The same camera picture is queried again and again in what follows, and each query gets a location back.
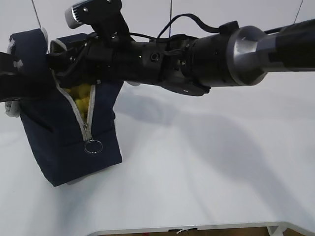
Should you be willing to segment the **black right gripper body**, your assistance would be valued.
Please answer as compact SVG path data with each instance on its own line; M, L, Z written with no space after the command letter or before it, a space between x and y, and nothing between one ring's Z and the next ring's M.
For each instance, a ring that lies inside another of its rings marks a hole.
M149 42L119 39L107 45L95 33L77 34L71 41L71 49L77 53L71 84L100 79L169 86L172 59L165 53L168 46L166 38L151 38Z

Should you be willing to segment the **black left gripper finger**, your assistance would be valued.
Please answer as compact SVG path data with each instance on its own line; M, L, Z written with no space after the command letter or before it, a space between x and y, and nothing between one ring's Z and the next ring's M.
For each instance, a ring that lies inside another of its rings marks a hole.
M53 89L55 89L55 82L51 75L28 75L21 59L1 52L1 102L40 99Z

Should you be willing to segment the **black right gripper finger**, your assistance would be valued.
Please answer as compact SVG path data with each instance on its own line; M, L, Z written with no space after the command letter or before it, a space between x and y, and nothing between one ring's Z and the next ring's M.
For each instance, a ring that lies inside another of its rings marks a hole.
M61 88L79 86L86 81L86 67L73 67L65 71L55 70L55 76Z
M81 50L70 48L62 52L54 52L46 55L46 60L51 69L75 69L78 67Z

